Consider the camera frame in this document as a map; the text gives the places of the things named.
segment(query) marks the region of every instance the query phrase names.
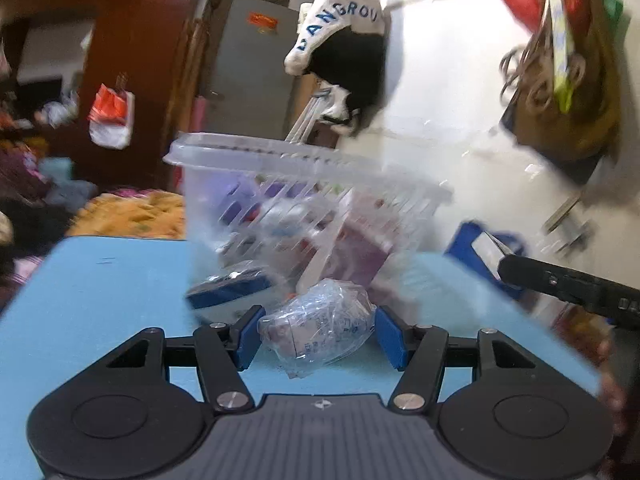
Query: brown cabinet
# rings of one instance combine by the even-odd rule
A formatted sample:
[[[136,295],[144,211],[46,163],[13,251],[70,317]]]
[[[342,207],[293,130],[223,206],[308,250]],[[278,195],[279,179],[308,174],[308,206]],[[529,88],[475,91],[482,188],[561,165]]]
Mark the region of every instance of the brown cabinet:
[[[161,186],[162,136],[167,104],[175,83],[178,42],[192,20],[197,0],[0,0],[4,24],[18,18],[76,12],[95,19],[79,91],[79,119],[47,132],[53,155],[70,156],[76,177],[101,187]],[[135,95],[130,146],[108,150],[91,142],[89,113],[100,84],[114,86],[118,74],[128,76],[126,89]]]

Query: blue lettering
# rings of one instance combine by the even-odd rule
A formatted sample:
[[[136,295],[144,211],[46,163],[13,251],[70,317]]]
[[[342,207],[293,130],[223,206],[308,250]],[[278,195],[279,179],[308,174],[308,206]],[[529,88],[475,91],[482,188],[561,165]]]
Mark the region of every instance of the blue lettering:
[[[316,14],[316,18],[320,18],[325,23],[329,23],[331,20],[335,20],[335,16],[332,15],[332,13],[330,13],[328,10],[322,9],[322,12],[324,12],[324,14]]]
[[[344,16],[347,13],[342,4],[333,4],[333,7],[341,16]]]
[[[321,28],[322,28],[322,25],[309,25],[309,26],[306,28],[306,31],[307,31],[309,34],[311,34],[312,36],[315,36],[315,35],[316,35],[316,31],[317,31],[317,30],[320,30]]]

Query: circular cover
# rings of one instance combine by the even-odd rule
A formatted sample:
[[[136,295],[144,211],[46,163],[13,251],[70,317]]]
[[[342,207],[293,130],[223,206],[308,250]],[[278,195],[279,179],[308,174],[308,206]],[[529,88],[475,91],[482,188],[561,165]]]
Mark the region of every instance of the circular cover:
[[[612,438],[607,410],[573,384],[470,384],[444,402],[438,423],[462,458],[513,480],[576,478]]]
[[[199,403],[173,384],[66,387],[31,412],[27,436],[42,466],[115,480],[179,462],[204,426]]]

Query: transparent plastic basket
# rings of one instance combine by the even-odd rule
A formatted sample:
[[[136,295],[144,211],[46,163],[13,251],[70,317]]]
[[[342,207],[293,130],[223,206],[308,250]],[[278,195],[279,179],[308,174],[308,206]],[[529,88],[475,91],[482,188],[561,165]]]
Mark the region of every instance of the transparent plastic basket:
[[[305,209],[303,222],[306,228],[321,227],[313,249],[329,251],[335,227],[344,221],[357,193],[360,228],[378,235],[393,233],[395,252],[416,248],[436,209],[452,195],[402,168],[383,168],[368,158],[280,140],[183,134],[172,142],[164,161],[184,170],[194,282],[219,274],[229,264],[259,260],[266,251],[277,253],[279,270],[287,260],[291,266],[299,264],[311,250],[305,234],[293,234],[286,243],[264,236],[266,225],[273,222],[273,207],[282,208],[283,203],[289,210],[312,197],[313,207]]]

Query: gray door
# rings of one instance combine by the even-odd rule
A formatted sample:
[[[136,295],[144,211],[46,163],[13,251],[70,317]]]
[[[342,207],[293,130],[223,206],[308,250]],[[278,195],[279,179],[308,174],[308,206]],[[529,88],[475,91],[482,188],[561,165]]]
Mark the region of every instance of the gray door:
[[[270,31],[250,22],[261,14],[278,20]],[[201,79],[207,99],[204,130],[284,139],[294,78],[284,58],[296,43],[298,13],[263,0],[233,0],[218,55]]]

